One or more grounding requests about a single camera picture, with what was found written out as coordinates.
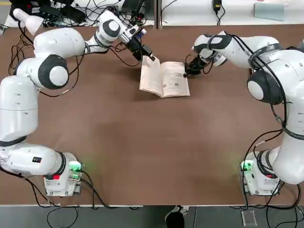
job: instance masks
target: green led light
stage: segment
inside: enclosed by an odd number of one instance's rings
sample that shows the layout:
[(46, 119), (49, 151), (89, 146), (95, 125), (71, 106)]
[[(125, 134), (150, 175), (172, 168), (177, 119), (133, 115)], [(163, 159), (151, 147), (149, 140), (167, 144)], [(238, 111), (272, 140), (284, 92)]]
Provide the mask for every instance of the green led light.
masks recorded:
[(244, 165), (244, 171), (250, 171), (251, 170), (251, 163), (245, 163)]
[(77, 161), (71, 161), (69, 165), (70, 165), (71, 171), (81, 172), (81, 170), (82, 170), (82, 165)]

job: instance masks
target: power adapter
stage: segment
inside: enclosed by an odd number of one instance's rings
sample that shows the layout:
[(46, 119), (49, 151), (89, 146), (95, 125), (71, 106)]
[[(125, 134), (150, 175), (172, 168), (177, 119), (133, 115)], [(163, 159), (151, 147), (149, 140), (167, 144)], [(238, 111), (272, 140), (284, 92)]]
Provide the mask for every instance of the power adapter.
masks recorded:
[(218, 14), (220, 7), (222, 5), (222, 0), (213, 0), (213, 11)]

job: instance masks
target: floor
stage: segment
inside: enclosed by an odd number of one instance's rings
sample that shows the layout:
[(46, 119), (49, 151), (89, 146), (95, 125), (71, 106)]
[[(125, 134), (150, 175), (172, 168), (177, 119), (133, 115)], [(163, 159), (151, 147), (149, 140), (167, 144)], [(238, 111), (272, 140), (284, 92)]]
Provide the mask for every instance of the floor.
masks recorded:
[[(146, 206), (138, 210), (129, 208), (105, 209), (94, 211), (90, 208), (79, 209), (79, 215), (72, 228), (166, 228), (164, 216), (170, 206)], [(50, 209), (38, 207), (0, 207), (1, 227), (4, 228), (47, 228), (46, 216)], [(294, 221), (295, 211), (278, 211), (270, 209), (271, 228), (283, 221)], [(61, 209), (49, 216), (53, 228), (69, 226), (75, 218), (74, 209)], [(193, 228), (195, 207), (185, 216), (185, 228)], [(257, 227), (268, 228), (266, 211), (255, 210)], [(242, 228), (240, 210), (229, 207), (198, 207), (195, 228)], [(294, 228), (295, 224), (281, 225), (279, 228)], [(298, 224), (304, 227), (304, 221)]]

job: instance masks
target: desk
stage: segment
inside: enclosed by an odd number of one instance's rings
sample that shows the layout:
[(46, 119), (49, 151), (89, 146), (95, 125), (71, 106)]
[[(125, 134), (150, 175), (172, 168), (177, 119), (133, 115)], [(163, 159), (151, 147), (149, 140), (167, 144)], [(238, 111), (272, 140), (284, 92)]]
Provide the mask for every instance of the desk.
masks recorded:
[[(202, 33), (273, 35), (287, 47), (300, 43), (303, 29), (303, 25), (149, 27), (143, 41), (161, 62), (184, 61)], [(95, 28), (77, 30), (89, 39)], [(18, 39), (14, 28), (0, 37), (1, 77), (7, 76), (10, 47)], [(128, 51), (121, 54), (135, 63)], [(68, 63), (70, 69), (75, 65), (73, 59)], [(207, 76), (189, 79), (190, 97), (160, 99), (139, 90), (140, 66), (125, 66), (111, 52), (88, 55), (73, 91), (59, 98), (40, 96), (39, 127), (28, 141), (75, 154), (108, 204), (243, 204), (238, 163), (258, 135), (279, 127), (269, 106), (249, 95), (247, 75), (246, 69), (226, 63)], [(0, 204), (36, 204), (26, 182), (2, 173), (0, 180)], [(295, 199), (292, 191), (286, 188), (274, 203), (290, 204)], [(91, 191), (83, 188), (80, 197), (63, 201), (90, 204)], [(251, 204), (265, 201), (249, 198)]]

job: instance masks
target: black joint cap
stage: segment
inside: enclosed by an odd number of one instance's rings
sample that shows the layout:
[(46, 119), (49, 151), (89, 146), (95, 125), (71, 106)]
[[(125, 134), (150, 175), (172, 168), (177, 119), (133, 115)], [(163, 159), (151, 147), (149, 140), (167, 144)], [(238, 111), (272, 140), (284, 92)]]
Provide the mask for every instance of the black joint cap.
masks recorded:
[(272, 103), (278, 105), (283, 100), (283, 95), (280, 86), (276, 82), (275, 78), (266, 71), (258, 70), (254, 72), (247, 83), (250, 81), (256, 82), (263, 91), (263, 98), (259, 101), (264, 103)]

